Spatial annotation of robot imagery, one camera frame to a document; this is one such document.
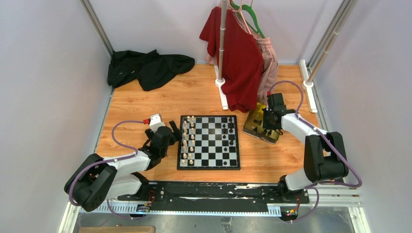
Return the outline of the black white chess board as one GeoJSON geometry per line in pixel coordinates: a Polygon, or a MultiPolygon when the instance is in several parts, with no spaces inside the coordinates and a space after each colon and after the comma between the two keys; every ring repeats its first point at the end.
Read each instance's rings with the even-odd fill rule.
{"type": "MultiPolygon", "coordinates": [[[[180,117],[180,131],[183,117],[180,117]]],[[[236,115],[194,115],[194,165],[180,165],[181,144],[177,151],[178,170],[240,170],[240,146],[236,115]]]]}

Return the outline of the yellow metal tin box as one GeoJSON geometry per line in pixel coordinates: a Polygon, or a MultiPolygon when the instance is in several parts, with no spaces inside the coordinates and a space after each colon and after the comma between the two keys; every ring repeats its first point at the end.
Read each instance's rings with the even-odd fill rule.
{"type": "Polygon", "coordinates": [[[254,110],[249,111],[243,126],[243,132],[264,142],[275,144],[283,134],[280,130],[267,130],[263,127],[263,109],[266,105],[257,103],[254,110]]]}

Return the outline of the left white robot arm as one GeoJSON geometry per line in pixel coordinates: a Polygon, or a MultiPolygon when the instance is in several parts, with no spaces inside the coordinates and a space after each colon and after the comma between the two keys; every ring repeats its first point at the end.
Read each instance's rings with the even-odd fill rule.
{"type": "Polygon", "coordinates": [[[174,121],[169,126],[162,121],[154,125],[149,119],[143,123],[150,123],[150,127],[141,148],[106,159],[94,153],[83,161],[64,186],[71,204],[91,212],[118,196],[132,195],[136,200],[148,197],[149,181],[141,172],[157,166],[166,157],[168,147],[182,140],[182,132],[174,121]]]}

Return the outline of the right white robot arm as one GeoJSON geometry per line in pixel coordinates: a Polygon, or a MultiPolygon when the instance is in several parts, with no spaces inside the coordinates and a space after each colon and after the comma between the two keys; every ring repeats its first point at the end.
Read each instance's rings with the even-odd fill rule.
{"type": "Polygon", "coordinates": [[[303,119],[294,109],[287,109],[281,93],[268,93],[268,106],[263,110],[266,130],[287,131],[304,144],[304,165],[297,172],[284,175],[278,185],[278,198],[291,202],[300,191],[318,182],[346,177],[349,168],[343,137],[338,132],[327,132],[303,119]]]}

